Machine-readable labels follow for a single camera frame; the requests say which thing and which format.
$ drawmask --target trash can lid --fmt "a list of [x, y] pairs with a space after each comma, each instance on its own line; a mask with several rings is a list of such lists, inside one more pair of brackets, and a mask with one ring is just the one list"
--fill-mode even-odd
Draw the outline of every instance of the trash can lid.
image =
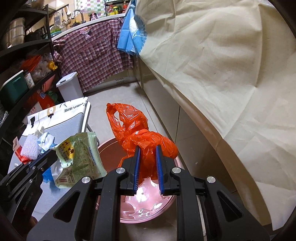
[[66, 76], [64, 76], [63, 78], [61, 78], [58, 83], [57, 83], [57, 87], [67, 84], [70, 80], [74, 79], [75, 76], [77, 76], [78, 73], [77, 72], [73, 72], [71, 74], [68, 74]]

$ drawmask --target green storage box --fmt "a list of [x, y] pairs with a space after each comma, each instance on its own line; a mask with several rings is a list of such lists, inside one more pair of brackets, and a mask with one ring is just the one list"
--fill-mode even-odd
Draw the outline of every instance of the green storage box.
[[10, 111], [16, 103], [28, 92], [24, 71], [21, 70], [0, 88], [0, 100], [5, 110]]

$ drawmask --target vent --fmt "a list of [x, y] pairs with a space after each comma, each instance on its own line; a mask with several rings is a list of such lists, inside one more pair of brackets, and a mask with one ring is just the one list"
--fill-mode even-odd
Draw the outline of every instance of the vent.
[[124, 78], [116, 79], [116, 85], [122, 85], [125, 83]]

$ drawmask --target kitchen counter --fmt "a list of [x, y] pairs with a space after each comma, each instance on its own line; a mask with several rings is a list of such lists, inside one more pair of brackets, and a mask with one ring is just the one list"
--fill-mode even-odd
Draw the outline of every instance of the kitchen counter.
[[98, 18], [96, 20], [92, 20], [92, 21], [89, 21], [89, 22], [86, 22], [86, 23], [83, 23], [83, 24], [79, 24], [78, 26], [70, 28], [70, 29], [68, 29], [68, 30], [54, 36], [52, 38], [52, 41], [55, 41], [55, 40], [65, 36], [66, 34], [69, 34], [69, 33], [73, 32], [73, 31], [75, 31], [77, 29], [84, 28], [86, 26], [93, 25], [93, 24], [96, 24], [96, 23], [99, 23], [99, 22], [102, 22], [102, 21], [110, 20], [110, 19], [113, 19], [113, 18], [121, 18], [121, 17], [124, 17], [124, 16], [125, 16], [125, 13], [120, 13], [120, 14], [116, 14], [116, 15], [101, 17], [101, 18]]

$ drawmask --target checkered cloth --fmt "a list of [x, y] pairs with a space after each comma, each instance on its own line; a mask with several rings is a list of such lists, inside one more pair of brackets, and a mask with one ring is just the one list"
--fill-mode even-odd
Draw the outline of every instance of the checkered cloth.
[[76, 71], [82, 92], [86, 92], [110, 76], [132, 68], [132, 56], [117, 49], [122, 24], [123, 18], [111, 19], [88, 26], [91, 38], [87, 40], [78, 29], [53, 41], [62, 76]]

